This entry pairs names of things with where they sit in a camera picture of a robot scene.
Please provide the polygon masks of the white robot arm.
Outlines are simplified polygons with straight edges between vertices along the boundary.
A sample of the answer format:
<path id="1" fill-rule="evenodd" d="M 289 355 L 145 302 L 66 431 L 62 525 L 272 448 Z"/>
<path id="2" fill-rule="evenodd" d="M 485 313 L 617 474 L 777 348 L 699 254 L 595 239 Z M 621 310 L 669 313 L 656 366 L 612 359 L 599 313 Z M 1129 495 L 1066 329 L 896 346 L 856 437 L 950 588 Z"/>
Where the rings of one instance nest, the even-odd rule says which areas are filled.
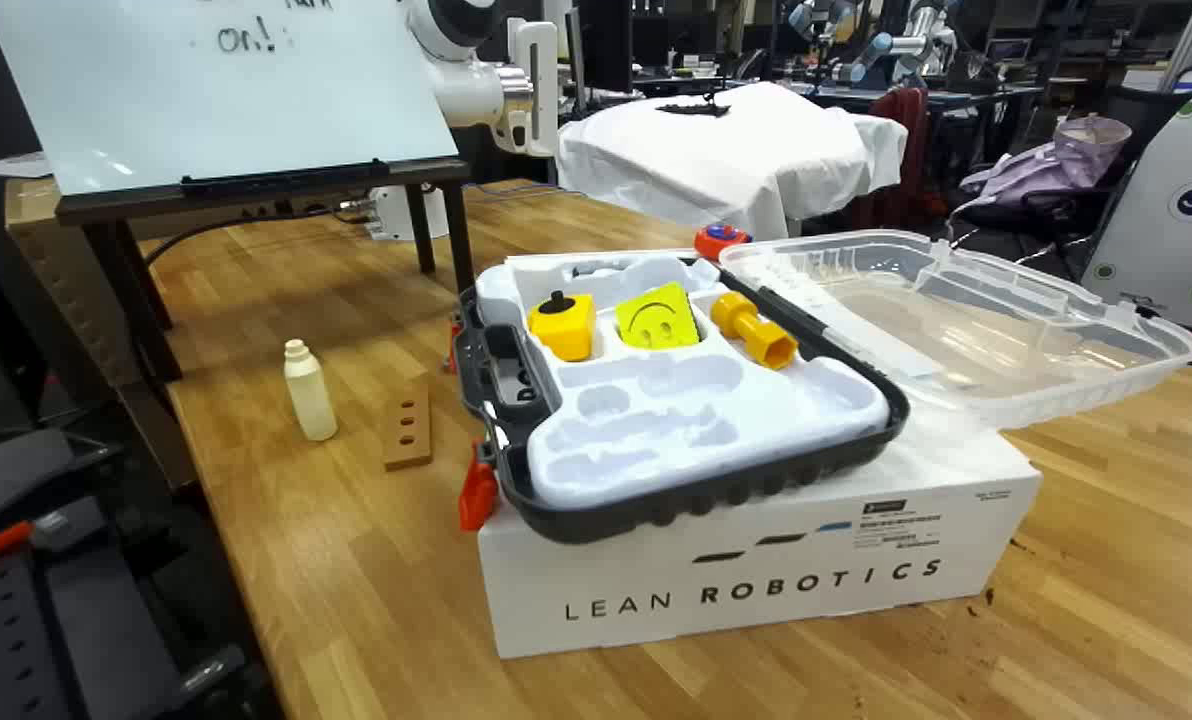
<path id="1" fill-rule="evenodd" d="M 512 157 L 554 157 L 577 0 L 539 0 L 539 20 L 512 15 L 504 0 L 396 6 L 452 127 L 488 127 Z"/>

